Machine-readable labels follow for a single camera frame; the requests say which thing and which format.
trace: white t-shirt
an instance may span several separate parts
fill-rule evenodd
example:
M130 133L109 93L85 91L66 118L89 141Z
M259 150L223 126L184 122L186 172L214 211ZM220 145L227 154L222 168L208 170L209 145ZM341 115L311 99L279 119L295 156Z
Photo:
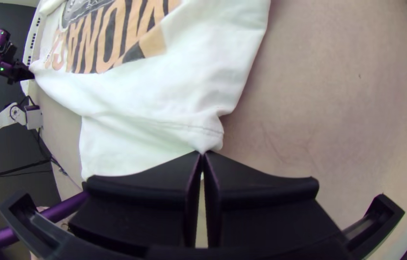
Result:
M82 177L223 145L269 0L71 0L46 18L36 82L82 116Z

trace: black cable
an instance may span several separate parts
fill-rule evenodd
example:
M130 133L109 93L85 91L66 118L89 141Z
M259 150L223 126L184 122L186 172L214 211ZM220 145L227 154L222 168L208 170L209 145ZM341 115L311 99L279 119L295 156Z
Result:
M30 167L46 164L48 162L51 162L51 160L43 160L43 161L39 161L39 162L36 162L36 163L28 164L28 165L25 165L25 166L21 166L21 167L18 167L18 168L14 168L14 169L11 169L11 170L2 171L2 172L0 172L0 176L6 175L6 174L9 174L9 173L13 173L13 172L16 172L16 171L19 171L19 170L27 169L27 168L30 168Z
M20 175L27 175L27 174L34 174L34 173L44 173L44 172L52 172L52 170L39 170L39 171L16 173L16 174L11 174L11 175L0 176L0 178L13 177L13 176L20 176Z
M41 153L41 155L43 155L43 157L47 160L50 160L52 163L54 163L57 167L59 167L59 170L62 174L64 175L68 175L67 172L64 170L64 168L62 168L62 166L59 164L59 162L54 158L54 156L49 155L47 156L46 153L43 151L43 147L41 146L41 134L40 134L40 130L41 128L38 128L37 133L38 133L38 137L35 137L35 135L32 133L33 138L35 138L36 142L38 143L38 148L39 148L39 152Z
M31 99L30 96L25 96L22 101L20 101L19 106L21 106L23 104L23 102L25 102L25 100L30 100L30 102L32 103L32 105L35 105L35 102L33 102L33 99Z

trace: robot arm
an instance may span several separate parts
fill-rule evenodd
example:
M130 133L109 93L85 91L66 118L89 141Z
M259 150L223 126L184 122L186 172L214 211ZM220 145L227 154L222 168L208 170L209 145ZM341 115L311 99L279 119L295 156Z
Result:
M12 103L0 112L0 129L19 123L27 129L38 129L43 125L41 110L37 105L28 105L20 109Z
M28 67L14 59L17 48L10 42L11 34L0 29L0 76L8 79L8 84L33 79L35 76Z

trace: black plastic bracket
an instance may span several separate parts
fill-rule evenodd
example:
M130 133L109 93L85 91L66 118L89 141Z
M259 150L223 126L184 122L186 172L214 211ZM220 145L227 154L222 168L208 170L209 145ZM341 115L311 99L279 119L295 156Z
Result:
M195 248L204 172L210 248ZM404 212L377 196L363 219L341 232L316 202L314 178L280 178L197 152L123 177L93 176L70 234L19 193L0 210L32 252L51 260L361 259Z

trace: black wall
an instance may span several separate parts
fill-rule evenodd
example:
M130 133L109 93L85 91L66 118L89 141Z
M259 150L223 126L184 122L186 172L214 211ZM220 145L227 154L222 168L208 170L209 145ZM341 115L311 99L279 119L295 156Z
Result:
M25 40L35 8L0 3L0 28L11 33L11 41L19 49L16 57L23 57ZM0 111L9 103L24 97L20 84L7 85L0 78ZM38 144L24 126L14 124L0 130L0 172L42 160ZM16 173L51 170L51 165L29 168ZM60 202L55 180L51 172L0 178L0 203L17 190L31 194L37 206L52 206ZM0 216L0 228L6 225ZM29 259L29 251L22 243L5 250L9 259Z

